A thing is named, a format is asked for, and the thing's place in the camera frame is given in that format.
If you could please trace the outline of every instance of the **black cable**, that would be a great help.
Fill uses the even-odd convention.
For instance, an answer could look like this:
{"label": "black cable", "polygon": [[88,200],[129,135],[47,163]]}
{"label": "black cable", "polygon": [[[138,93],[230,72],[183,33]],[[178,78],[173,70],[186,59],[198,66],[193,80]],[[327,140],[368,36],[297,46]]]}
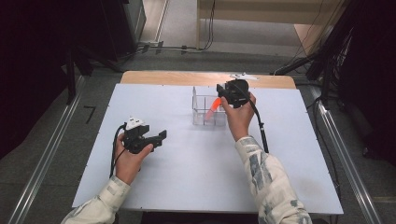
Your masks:
{"label": "black cable", "polygon": [[308,65],[311,66],[311,64],[306,64],[306,63],[303,65],[303,67],[305,68],[306,72],[307,72],[308,69],[309,69],[309,66],[308,66]]}
{"label": "black cable", "polygon": [[294,72],[296,72],[297,74],[302,74],[302,72],[297,71],[297,68],[294,69]]}
{"label": "black cable", "polygon": [[251,108],[253,109],[254,113],[256,114],[257,120],[259,122],[260,133],[262,134],[262,146],[263,146],[264,152],[269,153],[267,137],[265,136],[265,131],[264,131],[264,123],[262,122],[262,120],[260,118],[259,110],[257,109],[256,105],[250,100],[250,96],[247,96],[238,86],[236,86],[234,84],[233,84],[233,86],[235,86],[250,102]]}
{"label": "black cable", "polygon": [[[312,104],[312,105],[314,105],[312,108],[312,111],[313,111],[314,123],[315,123],[315,134],[316,134],[317,138],[318,138],[318,135],[320,136],[320,139],[321,139],[323,145],[325,146],[326,151],[329,155],[330,161],[332,163],[332,169],[334,171],[334,179],[335,180],[333,182],[335,182],[335,185],[336,185],[335,190],[337,192],[338,199],[341,201],[341,187],[340,187],[338,173],[337,173],[337,170],[335,169],[335,162],[332,157],[332,153],[330,152],[329,147],[327,146],[326,141],[324,140],[323,134],[321,133],[320,128],[318,127],[317,114],[318,114],[318,106],[319,106],[320,98],[321,98],[321,96],[319,96],[317,99],[315,99],[314,103]],[[335,224],[337,224],[337,223],[338,223],[338,216],[335,216]]]}
{"label": "black cable", "polygon": [[158,47],[158,46],[148,46],[149,49],[197,49],[195,47]]}
{"label": "black cable", "polygon": [[340,75],[341,75],[340,68],[343,65],[344,60],[349,51],[350,41],[352,39],[352,31],[353,31],[353,27],[349,30],[349,33],[344,37],[344,40],[340,45],[341,47],[334,50],[335,52],[338,53],[334,53],[332,57],[333,59],[332,84],[337,89],[340,83]]}
{"label": "black cable", "polygon": [[116,158],[116,160],[114,161],[115,157],[116,157],[116,146],[117,146],[117,138],[119,137],[119,132],[121,129],[124,129],[126,127],[126,123],[122,124],[116,131],[116,134],[114,135],[114,141],[113,141],[113,152],[111,154],[111,163],[110,163],[110,176],[113,176],[113,172],[114,172],[114,167],[116,166],[116,162],[119,159],[120,155],[122,154],[122,152],[120,153],[120,155]]}
{"label": "black cable", "polygon": [[320,84],[317,83],[296,83],[296,86],[314,86],[314,87],[321,87]]}
{"label": "black cable", "polygon": [[209,38],[206,41],[205,47],[203,50],[207,50],[212,46],[213,38],[214,38],[214,31],[213,31],[213,20],[215,17],[215,7],[216,7],[216,0],[213,0],[212,10],[210,12],[210,19],[209,19]]}
{"label": "black cable", "polygon": [[[125,56],[121,57],[120,59],[123,59],[122,62],[114,63],[114,65],[116,65],[116,66],[123,66],[123,65],[125,65],[134,55],[136,55],[137,53],[140,53],[141,51],[142,51],[142,49],[136,49],[135,52],[130,53],[130,54],[128,54],[128,55],[125,55]],[[104,66],[104,65],[98,65],[98,64],[95,64],[95,63],[92,64],[92,65],[95,66],[95,67],[102,67],[102,68],[105,68],[105,67],[106,67],[106,66]]]}
{"label": "black cable", "polygon": [[320,12],[321,12],[321,9],[322,9],[322,6],[323,6],[323,2],[324,2],[324,0],[321,1],[320,7],[319,7],[318,15],[317,15],[317,16],[314,18],[314,20],[312,21],[312,24],[309,26],[308,31],[306,31],[305,38],[303,39],[303,41],[301,41],[300,46],[297,48],[297,52],[296,52],[296,53],[294,54],[294,56],[290,59],[290,61],[288,61],[283,67],[288,66],[293,60],[295,60],[295,58],[297,57],[297,55],[301,54],[301,53],[305,50],[305,49],[303,49],[303,51],[301,51],[301,52],[299,53],[300,48],[303,46],[304,41],[305,41],[306,38],[308,37],[309,31],[311,30],[312,26],[314,25],[315,21],[317,20],[318,16],[320,15]]}
{"label": "black cable", "polygon": [[[320,4],[319,13],[320,13],[320,11],[321,11],[322,4],[323,4],[323,1],[322,1],[321,4]],[[332,20],[332,17],[333,17],[334,14],[335,14],[335,11],[336,11],[336,10],[334,10],[334,11],[332,12],[332,15],[331,15],[330,18],[327,20],[327,22],[326,22],[326,24],[325,24],[324,27],[327,27],[327,26],[329,25],[330,21]],[[306,32],[307,35],[308,35],[309,30],[311,29],[311,27],[314,25],[315,20],[317,19],[318,15],[315,17],[314,21],[312,22],[311,26],[309,27],[308,31]],[[306,36],[305,36],[305,38],[303,39],[303,41],[302,41],[301,44],[300,44],[300,47],[297,49],[297,52],[295,53],[295,55],[290,59],[290,61],[288,61],[288,62],[287,62],[286,64],[284,64],[282,67],[277,68],[277,69],[275,70],[275,72],[273,73],[273,75],[275,75],[276,72],[277,72],[278,70],[280,70],[280,69],[282,69],[282,68],[284,68],[284,67],[289,66],[289,65],[290,65],[290,62],[293,61],[293,60],[297,57],[297,55],[300,55],[300,54],[303,53],[306,49],[309,49],[310,47],[312,47],[313,45],[315,45],[318,41],[321,42],[321,39],[322,39],[324,36],[326,36],[327,33],[330,32],[330,30],[331,30],[331,29],[328,29],[328,30],[326,31],[325,34],[323,34],[324,31],[322,31],[322,33],[320,34],[319,38],[318,38],[316,41],[314,41],[314,43],[312,43],[311,45],[309,45],[309,46],[307,46],[306,48],[304,48],[304,50],[302,50],[301,52],[299,52],[299,51],[300,51],[300,48],[303,46],[303,43],[304,43],[304,41],[305,41],[305,38],[306,38]]]}

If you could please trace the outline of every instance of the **white table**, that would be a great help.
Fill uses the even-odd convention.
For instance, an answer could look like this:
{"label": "white table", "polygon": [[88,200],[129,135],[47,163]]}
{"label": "white table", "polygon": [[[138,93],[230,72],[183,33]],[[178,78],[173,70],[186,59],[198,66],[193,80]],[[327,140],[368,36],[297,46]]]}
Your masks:
{"label": "white table", "polygon": [[[216,94],[214,87],[196,88],[198,94]],[[284,164],[307,211],[342,214],[299,91],[250,90],[258,97],[269,150]],[[193,125],[191,96],[192,86],[117,85],[73,206],[89,200],[107,182],[114,133],[133,115],[150,125],[146,136],[166,129],[168,137],[145,159],[123,208],[257,212],[228,127]],[[255,118],[249,131],[260,142]]]}

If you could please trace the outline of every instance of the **orange object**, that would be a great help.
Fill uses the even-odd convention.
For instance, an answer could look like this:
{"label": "orange object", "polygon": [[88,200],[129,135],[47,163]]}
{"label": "orange object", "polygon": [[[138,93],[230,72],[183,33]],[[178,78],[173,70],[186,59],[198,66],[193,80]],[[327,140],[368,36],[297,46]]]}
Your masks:
{"label": "orange object", "polygon": [[221,99],[218,97],[213,102],[212,106],[210,106],[210,109],[206,112],[205,120],[210,120],[210,118],[213,116],[213,113],[215,113],[215,111],[218,109],[220,104],[221,104]]}

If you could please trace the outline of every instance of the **hand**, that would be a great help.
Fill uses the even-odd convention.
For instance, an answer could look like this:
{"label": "hand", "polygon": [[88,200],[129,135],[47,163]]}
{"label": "hand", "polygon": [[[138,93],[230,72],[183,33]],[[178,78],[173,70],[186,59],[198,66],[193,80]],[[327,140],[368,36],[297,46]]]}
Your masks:
{"label": "hand", "polygon": [[[250,100],[256,104],[256,97],[254,97],[252,93],[250,94]],[[240,138],[247,136],[248,125],[250,124],[251,118],[253,118],[254,115],[254,111],[250,105],[250,102],[247,102],[241,107],[234,109],[228,105],[225,97],[221,97],[221,105],[227,114],[228,125],[235,142]]]}
{"label": "hand", "polygon": [[137,172],[140,170],[143,159],[145,159],[150,153],[153,145],[148,144],[138,154],[133,154],[127,151],[123,146],[123,137],[124,133],[121,133],[117,138],[115,158],[117,158],[120,154],[121,155],[116,162],[116,177],[122,180],[124,183],[131,185],[132,181],[134,181],[134,178],[137,175]]}

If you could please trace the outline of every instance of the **beige floor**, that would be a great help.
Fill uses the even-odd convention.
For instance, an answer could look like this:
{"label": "beige floor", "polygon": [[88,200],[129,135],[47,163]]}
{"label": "beige floor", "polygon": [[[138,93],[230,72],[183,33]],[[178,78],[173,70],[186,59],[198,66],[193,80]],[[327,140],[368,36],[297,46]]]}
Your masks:
{"label": "beige floor", "polygon": [[[196,46],[195,0],[144,0],[147,22],[141,42],[163,41],[166,47]],[[208,21],[201,20],[201,48],[208,37]],[[304,57],[293,24],[255,21],[214,21],[209,51]]]}

